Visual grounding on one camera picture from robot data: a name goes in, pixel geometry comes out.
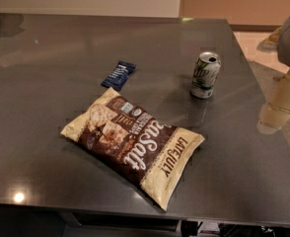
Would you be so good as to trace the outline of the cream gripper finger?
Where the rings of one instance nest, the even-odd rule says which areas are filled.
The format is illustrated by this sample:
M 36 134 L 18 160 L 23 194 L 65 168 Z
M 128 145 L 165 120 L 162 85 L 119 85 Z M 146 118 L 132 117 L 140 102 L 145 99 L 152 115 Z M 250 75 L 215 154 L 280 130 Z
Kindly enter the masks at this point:
M 290 119 L 290 73 L 284 75 L 272 97 L 262 106 L 257 129 L 263 134 L 273 134 Z

